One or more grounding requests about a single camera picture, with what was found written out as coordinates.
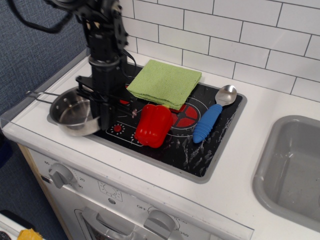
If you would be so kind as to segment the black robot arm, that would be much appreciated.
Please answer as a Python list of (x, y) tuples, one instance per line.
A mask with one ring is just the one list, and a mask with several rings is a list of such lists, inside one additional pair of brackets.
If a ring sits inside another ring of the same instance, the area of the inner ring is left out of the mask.
[(118, 112), (134, 115), (133, 109), (121, 106), (132, 100), (126, 82), (134, 77), (127, 72), (131, 55), (118, 0), (49, 0), (47, 3), (66, 11), (81, 23), (89, 48), (91, 76), (78, 76), (78, 94), (90, 101), (93, 117), (99, 118), (102, 130), (111, 127)]

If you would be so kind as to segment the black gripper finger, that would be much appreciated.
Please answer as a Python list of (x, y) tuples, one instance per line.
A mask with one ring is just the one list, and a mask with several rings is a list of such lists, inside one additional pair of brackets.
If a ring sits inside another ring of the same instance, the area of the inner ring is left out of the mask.
[(90, 102), (90, 110), (93, 118), (100, 117), (100, 105), (93, 99), (89, 99)]
[(110, 125), (110, 106), (108, 103), (101, 103), (99, 108), (101, 129), (107, 130)]

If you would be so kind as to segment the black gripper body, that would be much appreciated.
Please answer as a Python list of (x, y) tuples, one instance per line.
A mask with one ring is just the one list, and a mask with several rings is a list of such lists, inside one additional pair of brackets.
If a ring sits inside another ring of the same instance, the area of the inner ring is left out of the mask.
[(113, 61), (88, 58), (91, 67), (91, 76), (78, 76), (78, 94), (88, 100), (93, 99), (100, 104), (106, 103), (110, 107), (110, 118), (120, 112), (135, 117), (137, 110), (130, 105), (123, 105), (121, 101), (132, 103), (132, 97), (126, 90), (126, 61), (116, 58)]

